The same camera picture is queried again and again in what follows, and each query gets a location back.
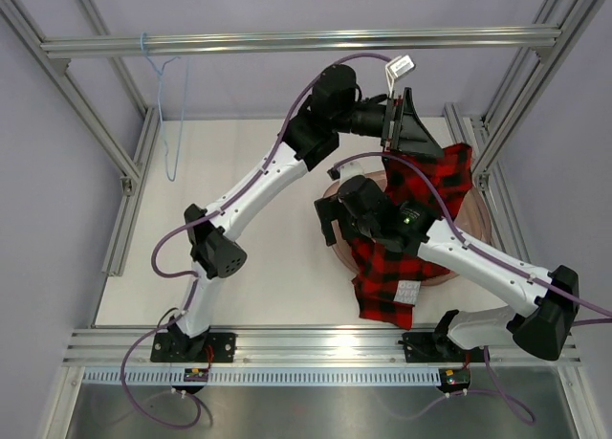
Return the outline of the red black plaid shirt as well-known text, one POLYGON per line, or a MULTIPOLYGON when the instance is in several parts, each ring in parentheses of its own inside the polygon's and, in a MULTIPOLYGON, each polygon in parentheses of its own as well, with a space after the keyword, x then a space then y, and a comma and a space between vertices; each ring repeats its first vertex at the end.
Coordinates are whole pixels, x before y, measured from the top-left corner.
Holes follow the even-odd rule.
POLYGON ((384 244, 360 236, 349 242, 357 265, 352 279, 359 317, 410 329, 416 288, 438 279, 450 270, 417 256, 432 223, 446 209, 456 218, 472 189, 472 148, 456 143, 443 149, 441 158, 409 157, 396 153, 382 161, 391 200, 391 228, 406 237, 404 251, 394 252, 384 244))

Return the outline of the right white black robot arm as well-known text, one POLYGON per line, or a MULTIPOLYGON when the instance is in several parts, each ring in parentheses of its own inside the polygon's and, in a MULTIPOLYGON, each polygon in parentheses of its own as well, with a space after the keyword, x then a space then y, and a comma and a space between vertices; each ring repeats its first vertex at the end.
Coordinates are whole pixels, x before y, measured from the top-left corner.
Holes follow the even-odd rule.
POLYGON ((338 225, 346 237, 368 238, 393 253, 442 266, 503 301, 501 308, 446 312, 432 336, 441 358, 502 344, 544 361, 560 357, 579 310, 579 278, 572 269, 549 272, 513 258, 417 201, 394 203, 363 175, 316 200, 315 209, 329 246, 337 242, 333 226, 338 225))

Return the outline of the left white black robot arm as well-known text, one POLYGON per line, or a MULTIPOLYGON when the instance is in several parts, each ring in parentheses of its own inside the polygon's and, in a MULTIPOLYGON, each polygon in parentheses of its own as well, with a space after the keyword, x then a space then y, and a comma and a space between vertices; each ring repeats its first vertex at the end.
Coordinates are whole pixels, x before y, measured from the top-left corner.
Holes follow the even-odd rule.
POLYGON ((398 98, 366 99, 344 60, 323 70, 294 103, 261 164, 207 208, 191 205, 185 210, 182 229, 190 243, 188 274, 194 281, 181 310, 155 337, 170 357, 192 362, 207 353, 221 282, 247 260, 238 237, 283 189, 338 149, 342 133, 378 138, 390 151, 406 156, 443 156, 416 114, 409 89, 398 98))

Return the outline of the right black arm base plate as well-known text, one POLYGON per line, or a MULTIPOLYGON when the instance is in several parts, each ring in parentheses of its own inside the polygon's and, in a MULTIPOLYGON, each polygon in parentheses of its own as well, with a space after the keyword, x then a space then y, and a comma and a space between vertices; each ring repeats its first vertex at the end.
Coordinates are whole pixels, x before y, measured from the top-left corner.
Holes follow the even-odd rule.
POLYGON ((406 362, 453 362, 456 357, 446 337, 433 331, 405 332, 397 343, 406 362))

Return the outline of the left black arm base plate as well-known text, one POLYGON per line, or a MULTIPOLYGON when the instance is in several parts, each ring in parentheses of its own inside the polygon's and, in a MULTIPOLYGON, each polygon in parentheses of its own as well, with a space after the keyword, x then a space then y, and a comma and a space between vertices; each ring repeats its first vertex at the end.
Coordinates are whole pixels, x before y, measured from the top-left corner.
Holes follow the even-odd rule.
POLYGON ((236 335, 230 332, 208 332, 188 339, 171 333, 158 333, 150 353, 152 362, 211 362, 234 361, 236 335))

